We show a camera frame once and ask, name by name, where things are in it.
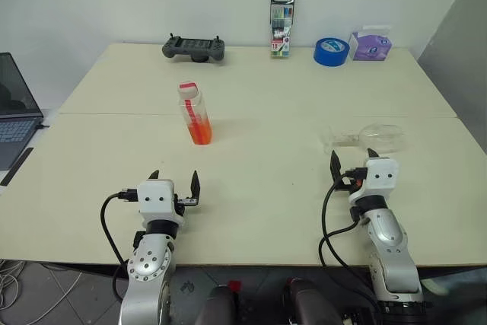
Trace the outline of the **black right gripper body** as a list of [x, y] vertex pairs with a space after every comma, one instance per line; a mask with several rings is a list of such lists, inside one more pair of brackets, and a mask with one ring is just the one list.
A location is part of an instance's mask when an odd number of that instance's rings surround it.
[[338, 191], [347, 191], [354, 193], [358, 191], [364, 179], [367, 176], [368, 169], [366, 167], [356, 167], [347, 170], [345, 173], [340, 171], [340, 168], [335, 169], [335, 189]]

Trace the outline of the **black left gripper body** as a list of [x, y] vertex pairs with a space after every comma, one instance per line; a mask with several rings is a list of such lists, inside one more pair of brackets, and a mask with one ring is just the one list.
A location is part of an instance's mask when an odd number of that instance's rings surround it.
[[199, 204], [199, 194], [192, 195], [191, 197], [180, 198], [177, 194], [174, 195], [174, 209], [175, 212], [184, 216], [186, 207], [193, 207]]

